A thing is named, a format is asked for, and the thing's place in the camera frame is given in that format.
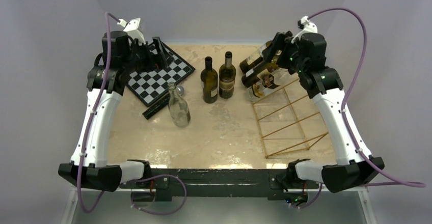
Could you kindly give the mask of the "clear square liquor bottle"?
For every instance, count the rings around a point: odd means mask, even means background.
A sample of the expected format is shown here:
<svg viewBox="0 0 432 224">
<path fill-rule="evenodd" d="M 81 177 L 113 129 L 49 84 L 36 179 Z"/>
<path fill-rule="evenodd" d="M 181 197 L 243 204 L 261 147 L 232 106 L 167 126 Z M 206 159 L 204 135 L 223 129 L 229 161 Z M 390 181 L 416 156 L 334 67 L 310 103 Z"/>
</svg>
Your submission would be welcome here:
<svg viewBox="0 0 432 224">
<path fill-rule="evenodd" d="M 296 77 L 289 74 L 286 69 L 277 69 L 272 73 L 265 72 L 255 84 L 246 89 L 246 96 L 249 101 L 256 102 L 295 79 Z"/>
</svg>

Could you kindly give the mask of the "green wine bottle dark label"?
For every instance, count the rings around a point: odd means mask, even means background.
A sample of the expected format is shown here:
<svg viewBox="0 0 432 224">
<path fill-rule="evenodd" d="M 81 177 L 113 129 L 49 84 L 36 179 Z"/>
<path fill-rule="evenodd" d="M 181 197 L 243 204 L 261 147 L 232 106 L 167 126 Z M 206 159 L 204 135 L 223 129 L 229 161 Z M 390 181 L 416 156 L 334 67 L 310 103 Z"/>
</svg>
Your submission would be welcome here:
<svg viewBox="0 0 432 224">
<path fill-rule="evenodd" d="M 279 57 L 279 55 L 275 55 L 269 62 L 262 60 L 252 69 L 247 71 L 246 74 L 244 74 L 241 78 L 241 82 L 244 87 L 251 87 L 256 82 L 263 80 L 266 75 L 269 75 L 275 70 L 279 69 L 279 66 L 277 65 L 277 60 Z"/>
</svg>

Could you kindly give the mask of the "tall dark green bottle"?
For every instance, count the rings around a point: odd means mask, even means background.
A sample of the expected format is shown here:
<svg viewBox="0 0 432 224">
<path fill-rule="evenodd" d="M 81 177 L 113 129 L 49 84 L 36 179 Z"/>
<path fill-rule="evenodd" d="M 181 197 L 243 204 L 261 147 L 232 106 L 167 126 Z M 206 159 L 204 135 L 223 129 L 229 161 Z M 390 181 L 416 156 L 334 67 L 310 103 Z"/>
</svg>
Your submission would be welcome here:
<svg viewBox="0 0 432 224">
<path fill-rule="evenodd" d="M 200 74 L 203 100 L 214 103 L 218 99 L 218 73 L 212 67 L 212 57 L 204 59 L 205 68 Z"/>
</svg>

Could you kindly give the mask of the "clear glass bottle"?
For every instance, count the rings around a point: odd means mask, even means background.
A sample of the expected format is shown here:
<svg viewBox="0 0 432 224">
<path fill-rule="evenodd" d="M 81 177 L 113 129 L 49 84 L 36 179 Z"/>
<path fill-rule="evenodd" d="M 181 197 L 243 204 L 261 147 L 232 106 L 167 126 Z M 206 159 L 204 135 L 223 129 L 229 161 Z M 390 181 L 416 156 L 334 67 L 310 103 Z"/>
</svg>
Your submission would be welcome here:
<svg viewBox="0 0 432 224">
<path fill-rule="evenodd" d="M 178 127 L 186 127 L 191 120 L 190 110 L 185 99 L 179 93 L 174 82 L 168 83 L 169 112 L 174 124 Z"/>
</svg>

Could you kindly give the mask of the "green bottle silver neck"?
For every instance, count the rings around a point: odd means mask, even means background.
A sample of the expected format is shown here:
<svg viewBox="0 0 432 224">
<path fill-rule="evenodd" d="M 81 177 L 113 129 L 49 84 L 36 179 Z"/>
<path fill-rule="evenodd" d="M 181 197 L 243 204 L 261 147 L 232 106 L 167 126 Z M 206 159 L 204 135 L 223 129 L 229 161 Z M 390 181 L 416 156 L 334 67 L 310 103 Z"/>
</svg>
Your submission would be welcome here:
<svg viewBox="0 0 432 224">
<path fill-rule="evenodd" d="M 232 52 L 225 53 L 224 64 L 219 68 L 219 96 L 229 99 L 233 96 L 236 68 L 232 65 Z"/>
</svg>

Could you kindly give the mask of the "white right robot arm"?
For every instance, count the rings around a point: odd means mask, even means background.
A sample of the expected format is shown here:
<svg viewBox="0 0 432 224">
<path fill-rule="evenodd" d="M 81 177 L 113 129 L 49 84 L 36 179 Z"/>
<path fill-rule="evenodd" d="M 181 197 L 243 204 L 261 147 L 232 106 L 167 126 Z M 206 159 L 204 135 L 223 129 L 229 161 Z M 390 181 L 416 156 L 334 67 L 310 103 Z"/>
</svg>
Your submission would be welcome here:
<svg viewBox="0 0 432 224">
<path fill-rule="evenodd" d="M 289 163 L 287 183 L 298 187 L 307 180 L 315 181 L 336 193 L 367 185 L 385 164 L 362 143 L 358 130 L 346 125 L 345 121 L 352 121 L 352 116 L 342 104 L 345 92 L 338 72 L 326 65 L 326 47 L 324 36 L 318 33 L 305 33 L 301 37 L 294 37 L 291 32 L 276 33 L 264 51 L 264 60 L 270 61 L 280 52 L 276 64 L 289 74 L 298 74 L 301 86 L 326 124 L 336 156 L 335 165 L 310 159 Z"/>
</svg>

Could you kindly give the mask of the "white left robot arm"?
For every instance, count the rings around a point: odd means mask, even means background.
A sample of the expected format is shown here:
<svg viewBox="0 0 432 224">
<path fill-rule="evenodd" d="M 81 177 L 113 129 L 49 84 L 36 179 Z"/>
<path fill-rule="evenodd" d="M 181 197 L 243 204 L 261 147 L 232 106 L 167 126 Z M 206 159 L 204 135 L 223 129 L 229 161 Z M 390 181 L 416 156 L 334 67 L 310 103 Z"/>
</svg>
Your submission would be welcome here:
<svg viewBox="0 0 432 224">
<path fill-rule="evenodd" d="M 112 31 L 102 37 L 102 52 L 87 75 L 86 115 L 77 146 L 69 162 L 58 168 L 58 174 L 75 187 L 114 192 L 129 181 L 140 188 L 150 185 L 149 162 L 132 159 L 109 165 L 107 147 L 130 74 L 168 66 L 163 43 L 157 36 L 152 39 L 152 43 L 141 41 L 125 31 Z"/>
</svg>

